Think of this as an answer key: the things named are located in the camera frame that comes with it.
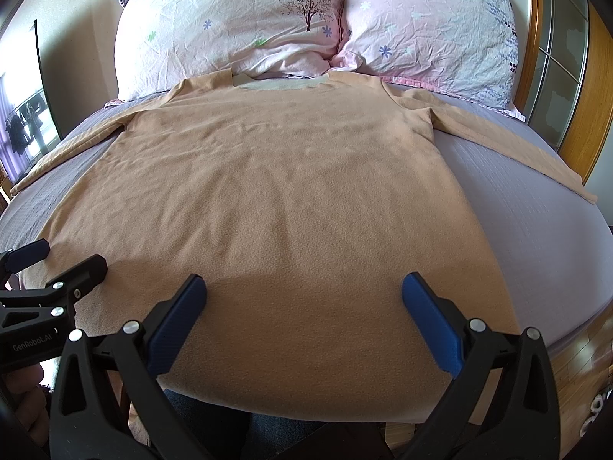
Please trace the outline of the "person's hand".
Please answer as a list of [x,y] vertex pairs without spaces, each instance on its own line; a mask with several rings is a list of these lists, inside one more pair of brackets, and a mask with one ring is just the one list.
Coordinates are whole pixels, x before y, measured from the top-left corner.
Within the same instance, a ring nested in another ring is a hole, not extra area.
[[48,442],[50,423],[47,400],[41,387],[43,378],[44,369],[39,363],[10,372],[5,378],[9,394],[16,399],[16,419],[39,447]]

